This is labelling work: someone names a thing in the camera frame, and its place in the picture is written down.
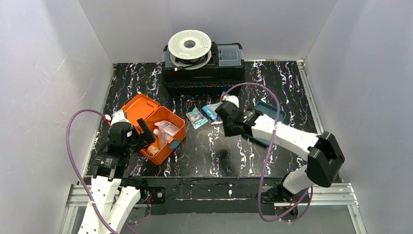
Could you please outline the brown medicine bottle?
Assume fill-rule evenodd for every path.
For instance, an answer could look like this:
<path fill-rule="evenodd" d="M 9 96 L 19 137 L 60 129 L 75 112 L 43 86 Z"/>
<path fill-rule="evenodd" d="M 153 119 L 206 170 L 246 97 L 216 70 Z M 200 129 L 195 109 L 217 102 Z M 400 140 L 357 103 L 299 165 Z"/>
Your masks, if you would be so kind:
<path fill-rule="evenodd" d="M 155 146 L 153 146 L 153 145 L 150 145 L 150 146 L 147 148 L 146 152 L 147 152 L 148 156 L 154 157 L 154 156 L 156 156 L 156 155 L 160 152 L 160 150 L 159 150 L 157 147 L 155 147 Z"/>

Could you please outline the white blue medicine sachet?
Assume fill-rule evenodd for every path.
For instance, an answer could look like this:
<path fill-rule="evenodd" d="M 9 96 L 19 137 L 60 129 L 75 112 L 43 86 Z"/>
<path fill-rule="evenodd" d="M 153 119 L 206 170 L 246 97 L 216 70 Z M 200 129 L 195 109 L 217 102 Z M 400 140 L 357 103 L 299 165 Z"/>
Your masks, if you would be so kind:
<path fill-rule="evenodd" d="M 156 122 L 155 125 L 162 131 L 168 132 L 172 136 L 174 136 L 179 131 L 179 127 L 167 120 Z"/>

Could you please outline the blue cotton swab packet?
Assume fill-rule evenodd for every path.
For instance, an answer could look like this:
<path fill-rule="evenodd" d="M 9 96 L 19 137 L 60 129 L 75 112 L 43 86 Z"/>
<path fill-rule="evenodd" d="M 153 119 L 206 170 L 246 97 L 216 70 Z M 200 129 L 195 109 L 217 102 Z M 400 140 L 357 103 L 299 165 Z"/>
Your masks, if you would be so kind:
<path fill-rule="evenodd" d="M 216 109 L 222 104 L 222 100 L 220 99 L 219 102 L 213 104 L 207 104 L 202 107 L 202 110 L 207 114 L 207 116 L 212 119 L 213 121 L 217 120 L 218 114 L 216 113 Z"/>

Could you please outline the orange medicine box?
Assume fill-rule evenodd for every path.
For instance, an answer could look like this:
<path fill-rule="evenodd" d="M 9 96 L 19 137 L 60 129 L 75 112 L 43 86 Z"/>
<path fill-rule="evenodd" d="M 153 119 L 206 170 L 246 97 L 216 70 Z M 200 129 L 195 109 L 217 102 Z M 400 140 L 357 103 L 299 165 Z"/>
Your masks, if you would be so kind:
<path fill-rule="evenodd" d="M 155 137 L 155 142 L 140 152 L 156 165 L 162 164 L 186 137 L 185 121 L 144 94 L 136 95 L 122 110 L 134 126 L 143 119 L 149 134 Z"/>

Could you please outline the teal divided tray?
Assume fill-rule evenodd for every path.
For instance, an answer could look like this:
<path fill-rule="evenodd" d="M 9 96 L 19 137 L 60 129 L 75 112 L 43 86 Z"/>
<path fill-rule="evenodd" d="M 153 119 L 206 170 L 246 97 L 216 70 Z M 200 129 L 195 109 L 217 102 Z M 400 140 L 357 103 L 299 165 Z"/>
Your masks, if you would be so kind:
<path fill-rule="evenodd" d="M 277 107 L 272 106 L 268 103 L 265 103 L 263 101 L 258 101 L 254 107 L 254 110 L 260 111 L 263 114 L 268 115 L 270 118 L 275 119 L 276 118 L 276 113 L 277 113 Z M 286 113 L 283 110 L 280 110 L 280 116 L 279 116 L 279 121 L 282 123 L 285 123 L 285 118 L 286 118 Z M 265 148 L 269 147 L 270 143 L 270 138 L 256 138 L 250 135 L 245 134 L 244 137 L 248 138 L 250 141 L 257 143 Z"/>

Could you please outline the small teal packet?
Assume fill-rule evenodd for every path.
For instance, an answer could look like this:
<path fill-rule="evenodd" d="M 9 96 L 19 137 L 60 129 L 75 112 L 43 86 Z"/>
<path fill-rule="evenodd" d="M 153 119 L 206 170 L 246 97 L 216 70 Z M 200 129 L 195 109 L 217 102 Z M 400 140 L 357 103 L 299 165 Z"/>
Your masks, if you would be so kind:
<path fill-rule="evenodd" d="M 186 117 L 189 119 L 194 129 L 198 129 L 208 122 L 207 118 L 196 107 L 192 111 L 186 113 Z"/>

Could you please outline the white medicine bottle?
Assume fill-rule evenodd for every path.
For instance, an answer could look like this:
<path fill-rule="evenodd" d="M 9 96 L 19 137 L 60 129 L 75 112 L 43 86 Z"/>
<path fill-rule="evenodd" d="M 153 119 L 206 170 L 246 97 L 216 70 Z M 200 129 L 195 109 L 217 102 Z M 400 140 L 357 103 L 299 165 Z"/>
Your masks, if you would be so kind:
<path fill-rule="evenodd" d="M 153 133 L 154 133 L 156 136 L 158 136 L 159 138 L 163 138 L 163 137 L 164 137 L 164 133 L 163 133 L 160 129 L 158 129 L 158 128 L 154 129 L 154 130 L 153 130 Z"/>

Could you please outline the clear bag with teal packet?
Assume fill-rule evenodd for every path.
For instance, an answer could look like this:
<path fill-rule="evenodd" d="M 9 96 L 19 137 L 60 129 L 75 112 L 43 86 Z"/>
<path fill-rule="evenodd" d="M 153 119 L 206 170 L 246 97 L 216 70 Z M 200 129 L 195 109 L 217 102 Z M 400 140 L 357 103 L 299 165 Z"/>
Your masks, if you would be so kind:
<path fill-rule="evenodd" d="M 164 132 L 164 131 L 162 132 L 164 133 L 164 137 L 163 138 L 158 137 L 159 149 L 163 148 L 168 143 L 168 141 L 172 138 L 172 135 L 170 135 L 168 132 Z"/>

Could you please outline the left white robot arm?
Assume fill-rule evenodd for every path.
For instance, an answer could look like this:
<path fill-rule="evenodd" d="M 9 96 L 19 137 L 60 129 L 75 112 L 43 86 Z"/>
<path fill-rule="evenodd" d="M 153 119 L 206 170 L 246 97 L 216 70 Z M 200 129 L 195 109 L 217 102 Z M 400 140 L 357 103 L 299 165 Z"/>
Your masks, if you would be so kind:
<path fill-rule="evenodd" d="M 142 179 L 124 177 L 132 153 L 154 142 L 144 125 L 142 133 L 127 120 L 125 111 L 113 113 L 108 140 L 92 167 L 89 201 L 80 234 L 118 234 L 141 198 Z"/>

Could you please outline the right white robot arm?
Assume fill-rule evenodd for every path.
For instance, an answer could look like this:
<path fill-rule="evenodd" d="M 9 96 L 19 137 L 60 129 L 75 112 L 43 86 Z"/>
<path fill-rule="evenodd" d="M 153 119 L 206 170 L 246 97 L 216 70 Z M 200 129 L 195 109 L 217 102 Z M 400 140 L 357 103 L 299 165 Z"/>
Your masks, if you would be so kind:
<path fill-rule="evenodd" d="M 295 129 L 276 120 L 276 111 L 268 107 L 243 111 L 235 96 L 225 97 L 215 112 L 223 121 L 227 137 L 244 135 L 281 146 L 306 161 L 306 165 L 285 175 L 281 182 L 262 194 L 269 201 L 286 200 L 313 185 L 328 188 L 345 162 L 335 136 Z"/>

